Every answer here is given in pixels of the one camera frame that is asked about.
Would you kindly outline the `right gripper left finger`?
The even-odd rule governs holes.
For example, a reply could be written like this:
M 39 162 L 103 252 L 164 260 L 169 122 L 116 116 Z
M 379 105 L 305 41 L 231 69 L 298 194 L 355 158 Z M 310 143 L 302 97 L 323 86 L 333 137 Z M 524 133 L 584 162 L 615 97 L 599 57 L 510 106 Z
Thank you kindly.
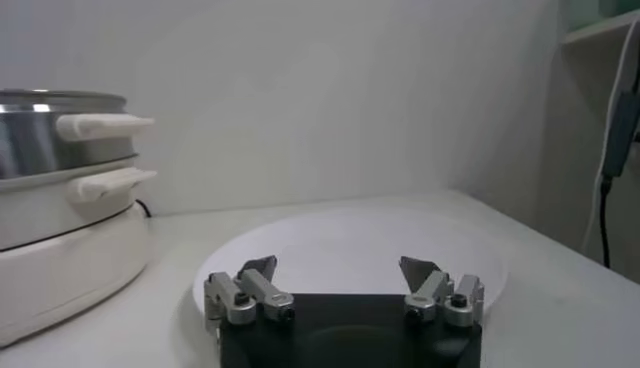
M 295 320 L 295 301 L 290 293 L 271 283 L 277 267 L 275 255 L 246 261 L 235 277 L 226 272 L 210 273 L 203 282 L 207 332 L 222 343 L 222 327 L 249 326 L 261 315 L 277 325 Z

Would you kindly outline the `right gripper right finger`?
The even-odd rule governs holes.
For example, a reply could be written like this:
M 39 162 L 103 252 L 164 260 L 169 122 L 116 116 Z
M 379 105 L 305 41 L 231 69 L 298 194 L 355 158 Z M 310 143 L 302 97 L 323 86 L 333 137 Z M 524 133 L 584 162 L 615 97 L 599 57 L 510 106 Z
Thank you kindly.
M 465 274 L 458 283 L 434 262 L 402 256 L 399 267 L 410 293 L 404 297 L 405 320 L 423 325 L 442 317 L 447 325 L 480 325 L 484 312 L 484 284 Z

